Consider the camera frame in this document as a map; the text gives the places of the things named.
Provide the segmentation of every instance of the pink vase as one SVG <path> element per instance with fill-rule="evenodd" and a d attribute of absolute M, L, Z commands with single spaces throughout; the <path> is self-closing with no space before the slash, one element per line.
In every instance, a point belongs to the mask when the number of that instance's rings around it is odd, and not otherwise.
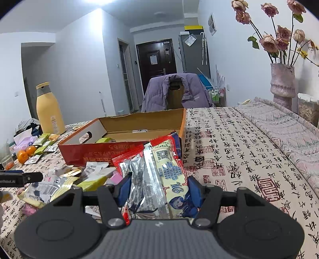
<path fill-rule="evenodd" d="M 291 110 L 292 98 L 296 97 L 295 68 L 280 63 L 270 65 L 270 91 L 274 94 L 274 102 Z"/>

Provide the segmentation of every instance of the purple jacket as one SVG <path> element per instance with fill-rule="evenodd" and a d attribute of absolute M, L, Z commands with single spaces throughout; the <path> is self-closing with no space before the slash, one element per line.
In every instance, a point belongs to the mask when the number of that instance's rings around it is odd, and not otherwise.
<path fill-rule="evenodd" d="M 166 110 L 169 83 L 180 80 L 184 85 L 184 95 L 182 97 L 182 105 L 184 108 L 213 107 L 208 91 L 197 74 L 181 73 L 152 78 L 148 83 L 144 96 L 142 112 Z"/>

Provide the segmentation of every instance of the patterned cloth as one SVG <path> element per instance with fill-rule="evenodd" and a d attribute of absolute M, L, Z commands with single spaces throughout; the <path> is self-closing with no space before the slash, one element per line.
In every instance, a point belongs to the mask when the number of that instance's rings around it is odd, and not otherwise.
<path fill-rule="evenodd" d="M 71 128 L 63 138 L 72 133 Z M 277 146 L 234 108 L 187 110 L 184 167 L 202 184 L 215 184 L 227 191 L 245 186 L 295 218 L 305 231 L 298 259 L 318 259 L 319 200 L 307 181 Z M 63 165 L 60 154 L 46 155 L 38 164 L 23 166 L 26 172 Z M 16 194 L 21 189 L 7 188 Z M 15 227 L 25 218 L 24 202 L 16 195 L 5 205 L 1 245 L 13 259 L 21 258 L 13 241 Z M 234 207 L 221 208 L 221 221 Z"/>
<path fill-rule="evenodd" d="M 257 97 L 235 109 L 285 153 L 319 197 L 319 129 L 283 106 Z"/>

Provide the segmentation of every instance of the gray refrigerator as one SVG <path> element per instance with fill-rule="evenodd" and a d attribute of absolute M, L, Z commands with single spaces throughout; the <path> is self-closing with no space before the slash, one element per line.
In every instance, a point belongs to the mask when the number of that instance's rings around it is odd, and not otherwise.
<path fill-rule="evenodd" d="M 211 71 L 209 68 L 209 58 L 207 54 L 207 65 L 206 59 L 204 58 L 204 65 L 202 65 L 202 35 L 195 34 L 196 41 L 188 46 L 185 43 L 185 40 L 188 39 L 189 35 L 180 35 L 179 36 L 179 45 L 183 63 L 184 73 L 194 73 L 200 74 L 199 68 L 205 76 L 208 78 L 211 77 Z"/>

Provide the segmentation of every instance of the cardboard box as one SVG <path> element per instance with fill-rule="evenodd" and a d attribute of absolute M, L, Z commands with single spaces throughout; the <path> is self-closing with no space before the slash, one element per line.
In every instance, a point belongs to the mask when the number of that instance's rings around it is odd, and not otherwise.
<path fill-rule="evenodd" d="M 67 165 L 85 166 L 86 162 L 109 162 L 128 149 L 145 144 L 154 138 L 176 131 L 182 147 L 185 141 L 186 110 L 134 113 L 124 116 L 104 117 L 93 120 L 59 143 Z M 80 143 L 79 139 L 89 138 Z M 102 137 L 115 139 L 113 143 L 95 143 Z"/>

